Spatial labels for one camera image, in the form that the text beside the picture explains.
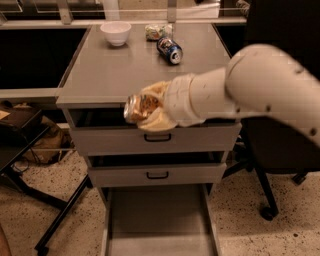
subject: black chair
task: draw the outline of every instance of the black chair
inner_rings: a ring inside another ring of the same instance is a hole
[[[253,0],[246,44],[275,45],[319,79],[320,36],[316,32],[320,31],[319,12],[318,1]],[[241,123],[240,140],[244,146],[236,145],[234,149],[239,162],[226,170],[224,177],[254,168],[270,206],[263,208],[261,215],[272,220],[279,210],[267,173],[296,174],[294,180],[299,184],[308,172],[320,171],[320,148],[293,128],[267,117],[243,119]]]

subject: gray cabinet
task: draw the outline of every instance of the gray cabinet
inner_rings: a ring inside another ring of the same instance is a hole
[[[161,250],[154,255],[163,250],[166,256],[179,255],[176,246],[180,244],[181,255],[217,255],[206,198],[212,186],[205,184],[221,181],[241,125],[234,120],[208,120],[189,128],[147,133],[127,124],[123,109],[128,95],[143,87],[222,67],[229,57],[211,24],[175,24],[174,39],[182,46],[184,57],[180,65],[168,65],[155,42],[146,41],[144,26],[133,25],[127,44],[120,48],[108,45],[99,27],[93,26],[57,100],[76,149],[86,160],[92,184],[105,199],[102,254],[148,255],[157,247]],[[154,203],[145,203],[153,195]],[[172,216],[163,215],[166,210]],[[171,222],[170,218],[186,218],[186,214],[197,221],[177,222],[175,227],[160,224]],[[124,246],[124,237],[134,240]],[[165,242],[148,244],[156,237]]]

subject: white object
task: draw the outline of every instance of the white object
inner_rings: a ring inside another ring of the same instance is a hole
[[[161,111],[162,120],[183,127],[211,118],[268,116],[320,146],[319,99],[319,80],[291,56],[270,45],[251,45],[226,68],[174,78]],[[165,124],[157,131],[173,128]]]
[[[131,24],[125,21],[110,21],[101,25],[100,30],[105,39],[113,46],[121,46],[126,43],[131,31]]]

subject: countertop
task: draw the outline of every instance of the countertop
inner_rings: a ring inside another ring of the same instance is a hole
[[[127,43],[107,43],[93,25],[60,91],[58,107],[124,103],[128,95],[158,81],[225,66],[230,58],[212,24],[174,24],[173,39],[183,49],[179,65],[159,54],[155,41],[145,38],[145,24],[134,24]]]

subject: can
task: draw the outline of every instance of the can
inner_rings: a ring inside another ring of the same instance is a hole
[[[147,119],[160,106],[162,104],[152,95],[131,95],[125,104],[123,117],[127,123],[138,123]]]
[[[175,41],[170,37],[162,37],[157,42],[157,49],[169,63],[179,64],[182,60],[183,52]]]

